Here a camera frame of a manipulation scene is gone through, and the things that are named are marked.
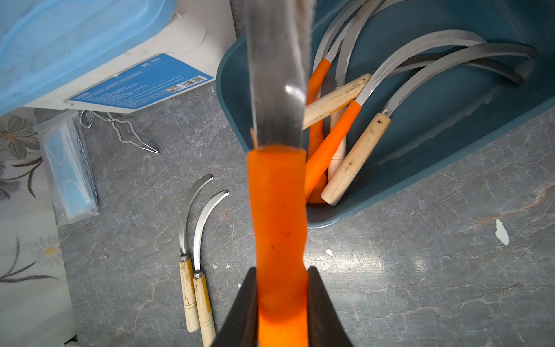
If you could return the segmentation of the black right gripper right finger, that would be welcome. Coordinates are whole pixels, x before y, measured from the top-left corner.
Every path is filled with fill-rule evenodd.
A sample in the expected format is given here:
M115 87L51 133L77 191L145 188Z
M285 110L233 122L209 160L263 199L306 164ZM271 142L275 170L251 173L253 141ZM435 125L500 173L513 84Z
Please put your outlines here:
M353 346L341 325L318 269L311 266L308 275L309 346Z

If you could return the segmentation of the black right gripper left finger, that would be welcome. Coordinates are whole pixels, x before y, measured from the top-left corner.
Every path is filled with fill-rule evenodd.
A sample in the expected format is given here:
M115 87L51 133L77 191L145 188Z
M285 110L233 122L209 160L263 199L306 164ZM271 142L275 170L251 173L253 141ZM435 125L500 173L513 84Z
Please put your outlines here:
M212 347L258 346L257 269L251 267Z

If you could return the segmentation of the orange handle sickle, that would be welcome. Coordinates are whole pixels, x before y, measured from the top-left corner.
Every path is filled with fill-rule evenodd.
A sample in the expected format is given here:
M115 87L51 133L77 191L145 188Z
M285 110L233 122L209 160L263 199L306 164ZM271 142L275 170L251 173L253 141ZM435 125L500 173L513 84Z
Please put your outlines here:
M305 173L305 198L309 198L320 177L325 173L333 155L341 144L341 140L348 134L356 117L359 115L364 102L395 68L399 67L412 56L416 56L429 49L441 46L469 47L485 42L485 39L471 31L440 30L420 36L406 43L388 57L377 68L358 97L354 101L351 101L339 122L333 127L323 143L315 151L314 155L308 160Z
M247 156L261 346L307 346L306 153L302 146L313 1L248 1L256 137Z
M321 99L316 99L316 96L336 56L340 57L336 79L345 78L356 40L365 23L380 4L381 1L367 1L365 4L355 1L352 6L347 6L345 11L338 15L339 19L331 24L330 35L326 39L333 38L335 30L341 26L346 17L354 10L358 10L351 24L346 26L344 36L339 36L334 41L309 79L309 95L303 125L303 128L310 129L304 190L307 202L312 202L311 197L323 191L326 170L333 162L335 153L361 111L360 102L355 102L354 106L350 106L350 103L358 97L372 75L364 74Z

